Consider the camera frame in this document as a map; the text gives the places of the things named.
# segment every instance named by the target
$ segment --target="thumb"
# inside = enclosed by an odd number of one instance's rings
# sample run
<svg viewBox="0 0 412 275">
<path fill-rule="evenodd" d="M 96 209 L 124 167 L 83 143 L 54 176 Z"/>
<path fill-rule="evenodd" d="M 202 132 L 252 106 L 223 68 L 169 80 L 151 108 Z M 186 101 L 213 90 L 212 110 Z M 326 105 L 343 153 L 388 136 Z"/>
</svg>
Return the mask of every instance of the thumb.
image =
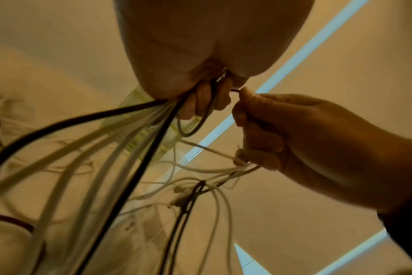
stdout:
<svg viewBox="0 0 412 275">
<path fill-rule="evenodd" d="M 275 101 L 271 97 L 254 94 L 247 88 L 241 89 L 239 98 L 244 109 L 254 118 L 284 128 L 295 123 L 306 111 L 304 106 Z"/>
</svg>

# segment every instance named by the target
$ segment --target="skin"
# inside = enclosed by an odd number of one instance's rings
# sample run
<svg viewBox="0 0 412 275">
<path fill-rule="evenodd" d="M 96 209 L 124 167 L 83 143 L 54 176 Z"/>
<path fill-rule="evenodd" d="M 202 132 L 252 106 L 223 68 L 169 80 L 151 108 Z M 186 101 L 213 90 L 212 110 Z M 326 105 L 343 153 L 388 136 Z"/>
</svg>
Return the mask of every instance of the skin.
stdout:
<svg viewBox="0 0 412 275">
<path fill-rule="evenodd" d="M 214 108 L 229 105 L 230 89 L 277 61 L 312 5 L 313 0 L 115 1 L 125 50 L 143 89 L 156 99 L 190 92 L 181 119 L 205 114 L 209 81 L 225 68 Z M 332 102 L 243 89 L 233 115 L 244 130 L 238 157 L 381 212 L 412 196 L 412 140 Z"/>
</svg>

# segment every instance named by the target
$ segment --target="blue light strip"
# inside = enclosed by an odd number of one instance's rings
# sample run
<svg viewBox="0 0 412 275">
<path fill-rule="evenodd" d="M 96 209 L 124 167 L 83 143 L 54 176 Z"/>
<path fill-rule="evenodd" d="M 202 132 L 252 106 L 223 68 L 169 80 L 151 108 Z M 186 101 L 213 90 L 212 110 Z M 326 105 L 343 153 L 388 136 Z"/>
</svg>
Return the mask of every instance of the blue light strip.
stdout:
<svg viewBox="0 0 412 275">
<path fill-rule="evenodd" d="M 338 28 L 340 28 L 351 16 L 353 16 L 369 0 L 352 0 L 345 6 L 330 22 L 327 23 L 309 42 L 307 42 L 294 56 L 291 57 L 280 69 L 278 69 L 257 91 L 256 93 L 268 93 L 280 81 L 282 81 L 293 69 L 304 61 L 314 50 L 324 43 Z M 212 132 L 210 132 L 199 145 L 209 146 L 216 138 L 226 131 L 234 123 L 232 116 L 228 116 Z M 203 151 L 201 148 L 193 148 L 180 161 L 181 165 L 186 165 L 193 158 Z M 158 181 L 165 181 L 169 177 L 171 170 L 168 170 Z"/>
<path fill-rule="evenodd" d="M 319 271 L 315 275 L 330 275 L 336 272 L 339 268 L 345 266 L 352 260 L 355 260 L 357 257 L 363 255 L 364 253 L 368 252 L 370 249 L 374 248 L 377 246 L 379 243 L 382 241 L 386 240 L 388 237 L 388 234 L 386 230 L 381 230 L 377 234 L 373 235 L 369 239 L 367 239 L 365 242 L 351 250 L 350 252 L 346 253 L 339 259 L 337 259 L 335 262 L 333 262 L 331 265 L 327 266 L 323 270 Z"/>
</svg>

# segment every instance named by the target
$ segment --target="bundle of cables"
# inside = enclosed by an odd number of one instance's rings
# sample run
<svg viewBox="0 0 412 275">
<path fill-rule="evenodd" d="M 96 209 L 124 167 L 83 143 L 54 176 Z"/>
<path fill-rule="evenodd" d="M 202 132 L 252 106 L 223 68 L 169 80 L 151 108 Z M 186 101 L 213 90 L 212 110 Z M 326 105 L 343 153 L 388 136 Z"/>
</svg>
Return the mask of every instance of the bundle of cables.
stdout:
<svg viewBox="0 0 412 275">
<path fill-rule="evenodd" d="M 216 95 L 216 80 L 211 81 L 211 88 L 213 95 Z M 89 114 L 85 116 L 75 117 L 67 119 L 64 121 L 57 122 L 55 124 L 49 125 L 42 129 L 33 131 L 29 134 L 26 134 L 12 143 L 3 146 L 0 150 L 0 168 L 5 163 L 8 163 L 14 155 L 23 149 L 25 146 L 42 139 L 45 136 L 48 136 L 52 133 L 55 133 L 59 130 L 73 127 L 79 124 L 87 123 L 90 121 L 95 121 L 111 116 L 119 116 L 132 112 L 139 112 L 125 118 L 121 121 L 118 121 L 111 125 L 106 125 L 94 132 L 91 132 L 77 140 L 74 140 L 64 147 L 46 155 L 45 157 L 27 164 L 22 169 L 4 177 L 0 177 L 0 197 L 6 194 L 7 191 L 12 189 L 14 186 L 24 181 L 34 173 L 45 169 L 50 164 L 54 163 L 58 159 L 68 155 L 73 151 L 80 151 L 80 154 L 65 167 L 61 172 L 55 187 L 53 188 L 49 198 L 47 199 L 45 208 L 43 209 L 40 219 L 38 220 L 35 228 L 32 231 L 31 243 L 29 245 L 28 253 L 25 257 L 25 260 L 22 264 L 22 267 L 18 274 L 20 275 L 31 275 L 35 273 L 36 263 L 40 260 L 42 247 L 44 245 L 45 232 L 51 224 L 52 217 L 57 209 L 58 204 L 62 198 L 63 192 L 65 191 L 69 181 L 75 175 L 78 168 L 83 165 L 93 154 L 99 150 L 105 148 L 106 146 L 117 141 L 118 145 L 112 151 L 110 156 L 104 161 L 100 169 L 97 171 L 93 181 L 86 193 L 86 196 L 83 200 L 83 203 L 79 209 L 79 212 L 74 220 L 72 229 L 70 231 L 69 239 L 67 240 L 66 249 L 64 252 L 64 257 L 62 265 L 57 267 L 56 274 L 59 275 L 80 275 L 83 273 L 90 259 L 93 257 L 96 252 L 99 244 L 102 242 L 104 236 L 110 230 L 111 225 L 116 220 L 116 218 L 121 214 L 121 210 L 124 205 L 130 200 L 143 200 L 150 198 L 153 195 L 157 194 L 164 188 L 175 185 L 177 181 L 170 181 L 171 178 L 163 183 L 160 188 L 150 193 L 131 198 L 131 194 L 134 192 L 137 185 L 140 183 L 140 180 L 145 173 L 147 167 L 149 166 L 152 157 L 163 140 L 164 135 L 167 132 L 171 122 L 177 116 L 179 109 L 182 107 L 189 93 L 182 95 L 180 98 L 172 99 L 168 101 L 156 100 L 153 102 L 129 106 L 109 111 L 98 112 L 94 114 Z M 195 127 L 190 133 L 183 133 L 179 127 L 179 131 L 182 136 L 191 136 L 195 134 L 200 127 L 203 125 L 208 115 L 210 114 L 215 100 L 212 100 L 209 106 L 209 112 L 206 116 L 201 119 L 201 122 Z M 121 171 L 117 175 L 114 183 L 111 185 L 107 196 L 104 199 L 104 202 L 97 210 L 92 209 L 93 202 L 96 199 L 99 188 L 101 187 L 106 175 L 113 167 L 115 160 L 125 151 L 126 146 L 141 132 L 144 128 L 152 129 L 150 134 L 146 136 L 129 154 L 127 160 L 124 163 Z M 82 150 L 82 147 L 85 145 L 91 144 L 91 146 Z M 132 167 L 135 165 L 140 155 L 145 151 L 145 155 L 142 158 L 141 163 L 129 177 L 129 172 Z M 197 199 L 197 197 L 206 192 L 212 192 L 212 195 L 216 199 L 217 205 L 217 218 L 216 223 L 214 224 L 214 232 L 211 235 L 211 240 L 205 253 L 205 258 L 201 263 L 199 268 L 199 273 L 201 273 L 202 267 L 207 257 L 207 253 L 210 249 L 213 235 L 216 230 L 216 224 L 218 222 L 218 213 L 219 205 L 217 200 L 217 191 L 225 200 L 226 205 L 229 207 L 228 201 L 225 198 L 223 192 L 218 188 L 223 185 L 229 179 L 239 178 L 242 175 L 250 173 L 256 170 L 258 167 L 253 169 L 246 170 L 248 167 L 247 163 L 244 163 L 238 159 L 232 158 L 233 160 L 241 162 L 240 167 L 230 168 L 230 169 L 216 169 L 216 170 L 207 170 L 205 173 L 215 173 L 218 174 L 206 180 L 195 179 L 197 183 L 188 183 L 177 185 L 174 189 L 176 193 L 180 195 L 171 203 L 173 206 L 180 207 L 180 213 L 177 217 L 176 224 L 174 225 L 173 231 L 170 235 L 166 249 L 163 253 L 163 258 L 161 266 L 159 269 L 159 274 L 169 274 L 173 273 L 175 265 L 175 257 L 177 254 L 177 248 L 180 242 L 180 238 L 183 233 L 183 229 L 188 221 L 189 215 L 192 211 L 192 207 Z M 177 163 L 172 163 L 175 166 L 180 166 L 181 168 L 188 169 Z M 91 212 L 94 212 L 95 219 L 92 221 L 92 225 L 89 227 L 90 230 L 86 231 L 85 220 Z M 231 272 L 230 267 L 230 248 L 231 248 L 231 218 L 229 219 L 230 229 L 229 229 L 229 244 L 228 244 L 228 266 L 229 272 Z M 174 241 L 176 233 L 179 233 L 177 239 Z M 172 259 L 170 261 L 169 267 L 167 267 L 168 258 L 171 255 Z"/>
</svg>

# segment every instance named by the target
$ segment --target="person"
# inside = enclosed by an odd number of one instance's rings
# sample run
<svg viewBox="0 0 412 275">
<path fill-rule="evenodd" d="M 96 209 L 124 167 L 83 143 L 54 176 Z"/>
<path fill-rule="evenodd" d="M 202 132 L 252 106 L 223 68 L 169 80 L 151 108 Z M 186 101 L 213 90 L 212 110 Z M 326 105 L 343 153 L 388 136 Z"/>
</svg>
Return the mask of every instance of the person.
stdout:
<svg viewBox="0 0 412 275">
<path fill-rule="evenodd" d="M 218 83 L 229 92 L 271 67 L 314 0 L 116 0 L 125 50 L 141 86 L 157 99 L 193 90 L 179 113 L 202 116 Z M 376 210 L 412 258 L 412 140 L 347 109 L 297 94 L 240 91 L 233 108 L 244 146 L 236 155 L 336 200 Z"/>
</svg>

